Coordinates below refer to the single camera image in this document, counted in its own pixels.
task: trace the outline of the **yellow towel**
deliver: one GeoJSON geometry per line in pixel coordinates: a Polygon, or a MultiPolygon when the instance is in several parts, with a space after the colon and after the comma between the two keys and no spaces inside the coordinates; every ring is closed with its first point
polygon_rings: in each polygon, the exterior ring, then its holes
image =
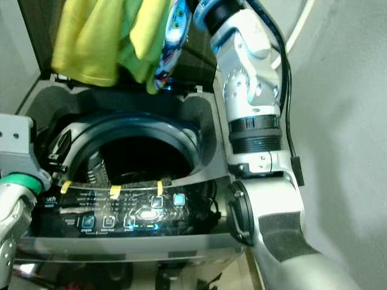
{"type": "Polygon", "coordinates": [[[167,18],[174,0],[67,0],[52,67],[97,86],[117,81],[117,63],[137,82],[152,80],[160,61],[167,18]]]}

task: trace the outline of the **black connector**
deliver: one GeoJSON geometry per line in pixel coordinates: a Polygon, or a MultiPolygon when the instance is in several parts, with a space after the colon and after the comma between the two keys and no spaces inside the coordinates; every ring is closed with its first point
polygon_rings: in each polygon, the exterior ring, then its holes
{"type": "Polygon", "coordinates": [[[294,156],[290,158],[291,160],[291,168],[293,169],[293,173],[296,176],[298,186],[304,186],[304,176],[302,174],[301,160],[298,156],[294,156]]]}

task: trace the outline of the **yellow tape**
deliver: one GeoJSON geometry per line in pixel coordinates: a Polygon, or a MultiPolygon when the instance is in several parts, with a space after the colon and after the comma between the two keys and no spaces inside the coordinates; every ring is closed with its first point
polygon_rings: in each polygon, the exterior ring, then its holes
{"type": "Polygon", "coordinates": [[[161,180],[157,181],[157,196],[163,195],[163,182],[161,180]]]}
{"type": "Polygon", "coordinates": [[[121,186],[120,185],[112,185],[110,188],[110,198],[111,199],[118,199],[121,192],[121,186]]]}
{"type": "Polygon", "coordinates": [[[62,188],[60,189],[60,193],[65,195],[71,183],[72,183],[72,181],[70,181],[70,180],[65,181],[65,183],[63,183],[63,185],[62,185],[62,188]]]}

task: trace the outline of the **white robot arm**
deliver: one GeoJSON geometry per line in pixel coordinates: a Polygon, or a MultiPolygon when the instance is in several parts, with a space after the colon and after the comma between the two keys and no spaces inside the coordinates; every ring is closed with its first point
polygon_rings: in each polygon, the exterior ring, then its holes
{"type": "Polygon", "coordinates": [[[242,2],[189,1],[197,27],[212,35],[223,78],[233,150],[229,171],[237,178],[228,198],[232,234],[251,246],[266,290],[360,289],[304,238],[301,164],[293,144],[291,152],[281,145],[280,117],[291,81],[284,41],[259,2],[242,2]],[[262,21],[277,40],[281,79],[271,67],[262,21]]]}

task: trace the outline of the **green ring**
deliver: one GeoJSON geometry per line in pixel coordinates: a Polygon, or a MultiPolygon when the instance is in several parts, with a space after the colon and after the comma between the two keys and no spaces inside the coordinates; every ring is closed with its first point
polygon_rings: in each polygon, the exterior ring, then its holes
{"type": "Polygon", "coordinates": [[[13,184],[24,186],[30,189],[36,195],[42,192],[42,189],[43,189],[43,185],[38,179],[25,174],[8,175],[0,179],[0,184],[2,183],[13,183],[13,184]]]}

